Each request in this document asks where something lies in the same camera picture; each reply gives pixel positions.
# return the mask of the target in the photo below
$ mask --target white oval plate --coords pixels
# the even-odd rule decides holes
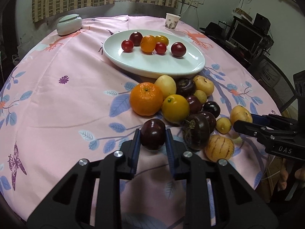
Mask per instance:
[[[158,55],[156,51],[145,54],[140,47],[134,47],[132,52],[124,52],[121,48],[123,40],[129,39],[133,32],[146,35],[164,35],[169,39],[169,45],[164,55]],[[181,58],[172,55],[170,48],[175,42],[181,42],[186,47],[186,54]],[[168,33],[152,30],[128,30],[109,36],[103,45],[105,55],[118,67],[131,73],[158,78],[162,75],[171,77],[185,77],[200,72],[205,67],[205,58],[201,51],[185,40]]]

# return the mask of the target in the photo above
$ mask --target pink tablecloth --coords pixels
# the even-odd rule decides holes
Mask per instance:
[[[237,104],[254,114],[279,114],[234,58],[183,22],[171,32],[164,19],[125,15],[85,19],[83,29],[64,37],[54,31],[13,70],[0,93],[0,191],[23,219],[79,159],[103,159],[147,120],[129,105],[130,91],[144,78],[128,77],[103,54],[111,34],[147,28],[174,33],[203,51],[201,74],[215,84],[209,99],[220,105],[221,116]],[[183,140],[180,128],[171,130]],[[238,135],[231,130],[226,136]],[[268,161],[264,146],[244,135],[234,143],[230,163],[255,188]],[[121,180],[120,187],[124,225],[182,228],[185,183],[172,180],[165,147],[159,153],[142,148],[136,177]]]

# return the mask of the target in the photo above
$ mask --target power outlet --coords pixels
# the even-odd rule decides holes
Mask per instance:
[[[192,5],[193,0],[186,0],[185,3],[188,5]]]
[[[197,0],[193,0],[193,2],[192,2],[192,6],[194,6],[194,7],[198,7],[198,1]]]

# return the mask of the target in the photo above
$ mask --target red cherry tomato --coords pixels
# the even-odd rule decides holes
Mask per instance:
[[[175,57],[182,57],[186,54],[186,47],[181,42],[174,43],[170,50]]]
[[[134,44],[131,40],[124,40],[121,44],[121,47],[125,52],[131,52]]]
[[[161,42],[157,43],[155,50],[158,54],[164,54],[167,50],[166,44],[161,43]]]
[[[130,35],[129,39],[134,43],[135,46],[140,46],[143,35],[139,32],[134,32]]]

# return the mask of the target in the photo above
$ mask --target speaker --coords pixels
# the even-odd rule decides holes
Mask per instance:
[[[257,13],[253,22],[253,26],[257,27],[261,33],[268,34],[271,23],[268,18]]]

